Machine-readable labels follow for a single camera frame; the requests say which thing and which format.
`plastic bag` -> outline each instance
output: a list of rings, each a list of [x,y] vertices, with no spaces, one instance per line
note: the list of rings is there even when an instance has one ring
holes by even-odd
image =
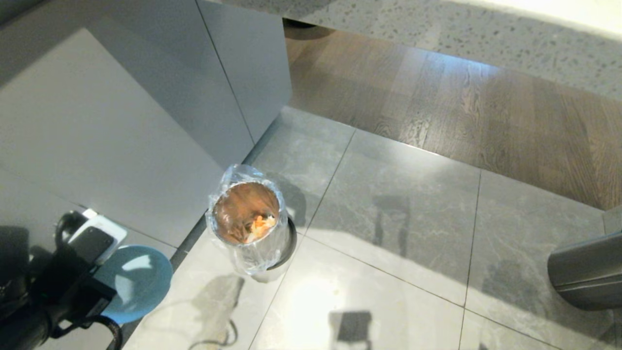
[[[205,216],[212,242],[228,252],[240,273],[266,271],[279,263],[290,244],[283,195],[252,166],[227,169]]]

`blue bowl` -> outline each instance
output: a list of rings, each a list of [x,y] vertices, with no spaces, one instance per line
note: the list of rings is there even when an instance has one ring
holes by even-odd
[[[95,278],[117,291],[101,313],[119,324],[135,321],[156,308],[169,292],[173,267],[159,250],[126,245],[95,273]]]

